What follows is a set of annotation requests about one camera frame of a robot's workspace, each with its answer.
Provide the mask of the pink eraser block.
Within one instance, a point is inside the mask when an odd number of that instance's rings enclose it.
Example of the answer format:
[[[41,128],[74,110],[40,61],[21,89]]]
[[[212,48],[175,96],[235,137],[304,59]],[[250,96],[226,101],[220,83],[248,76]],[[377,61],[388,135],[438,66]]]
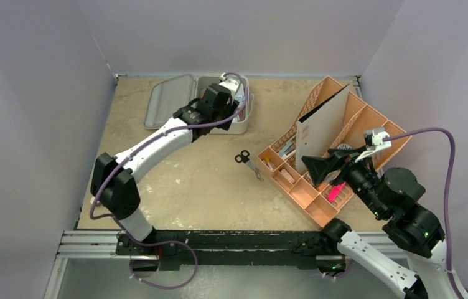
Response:
[[[283,168],[279,171],[281,175],[291,184],[295,183],[295,179],[291,176],[291,174],[287,171],[287,169]]]

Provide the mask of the pink sticky note block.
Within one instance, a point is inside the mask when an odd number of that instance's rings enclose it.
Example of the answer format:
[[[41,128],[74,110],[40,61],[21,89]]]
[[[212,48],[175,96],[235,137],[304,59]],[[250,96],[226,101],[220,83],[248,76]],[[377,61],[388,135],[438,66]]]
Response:
[[[343,190],[344,186],[345,186],[345,183],[332,186],[331,190],[329,191],[327,195],[327,200],[330,203],[333,203],[339,196],[341,190]]]

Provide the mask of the yellow white marker pen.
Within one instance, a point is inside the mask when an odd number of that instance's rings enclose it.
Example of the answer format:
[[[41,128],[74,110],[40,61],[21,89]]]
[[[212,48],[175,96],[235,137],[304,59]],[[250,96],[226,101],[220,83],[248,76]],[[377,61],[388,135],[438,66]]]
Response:
[[[267,167],[268,167],[269,169],[271,169],[271,170],[274,169],[274,166],[273,166],[273,164],[271,163],[271,161],[270,161],[270,159],[269,159],[268,157],[265,157],[265,158],[264,158],[264,161],[265,161],[265,163],[266,163],[266,165],[267,165]]]

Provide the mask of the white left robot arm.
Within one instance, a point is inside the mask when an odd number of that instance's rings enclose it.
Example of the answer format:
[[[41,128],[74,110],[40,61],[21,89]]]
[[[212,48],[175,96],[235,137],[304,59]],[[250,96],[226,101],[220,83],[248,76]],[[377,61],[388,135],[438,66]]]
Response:
[[[91,179],[93,203],[108,209],[125,231],[131,246],[141,255],[150,254],[158,241],[156,229],[140,211],[138,183],[172,153],[197,141],[214,129],[229,130],[250,98],[245,80],[223,78],[211,83],[201,95],[187,99],[152,135],[118,154],[100,154]]]

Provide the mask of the peach plastic desk organizer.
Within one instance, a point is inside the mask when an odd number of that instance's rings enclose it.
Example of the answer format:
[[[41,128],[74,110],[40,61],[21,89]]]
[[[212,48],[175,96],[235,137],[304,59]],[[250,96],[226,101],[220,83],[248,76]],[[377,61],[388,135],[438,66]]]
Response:
[[[311,90],[290,129],[256,158],[256,167],[313,224],[324,227],[340,215],[353,191],[353,171],[379,172],[409,141],[374,153],[365,132],[390,136],[403,129],[362,100],[354,85],[326,77]]]

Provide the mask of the black handled scissors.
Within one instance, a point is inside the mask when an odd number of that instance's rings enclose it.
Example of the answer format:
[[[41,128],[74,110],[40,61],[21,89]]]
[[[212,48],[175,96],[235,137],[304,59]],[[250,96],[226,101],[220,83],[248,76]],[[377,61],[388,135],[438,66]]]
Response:
[[[237,163],[243,163],[248,166],[256,175],[257,180],[264,181],[260,171],[256,167],[256,165],[250,159],[250,152],[246,149],[242,150],[235,156],[235,161]]]

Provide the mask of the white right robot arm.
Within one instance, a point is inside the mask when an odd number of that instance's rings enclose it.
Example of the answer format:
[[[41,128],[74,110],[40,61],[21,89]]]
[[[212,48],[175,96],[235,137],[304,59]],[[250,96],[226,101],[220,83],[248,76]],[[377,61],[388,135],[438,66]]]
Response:
[[[350,257],[391,288],[399,298],[468,298],[452,266],[448,236],[438,217],[419,204],[425,188],[406,168],[390,168],[382,177],[365,160],[341,163],[336,181],[347,183],[378,220],[383,231],[408,257],[411,268],[397,265],[373,249],[340,219],[323,229],[324,252]]]

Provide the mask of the grey stapler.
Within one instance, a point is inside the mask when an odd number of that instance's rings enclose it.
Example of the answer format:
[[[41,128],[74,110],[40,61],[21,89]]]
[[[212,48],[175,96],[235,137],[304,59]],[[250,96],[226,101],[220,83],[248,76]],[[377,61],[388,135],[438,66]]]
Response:
[[[278,156],[283,159],[287,160],[296,152],[296,143],[294,141],[288,141],[279,151]]]

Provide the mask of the white blue mask packet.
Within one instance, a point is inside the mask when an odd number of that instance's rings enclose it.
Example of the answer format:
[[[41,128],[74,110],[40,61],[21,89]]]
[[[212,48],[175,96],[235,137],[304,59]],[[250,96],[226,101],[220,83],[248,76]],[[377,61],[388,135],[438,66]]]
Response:
[[[235,95],[235,100],[239,102],[239,104],[243,104],[245,102],[245,86],[243,83],[240,84],[240,87]],[[245,109],[242,109],[241,112],[235,117],[235,122],[241,122],[245,118]]]

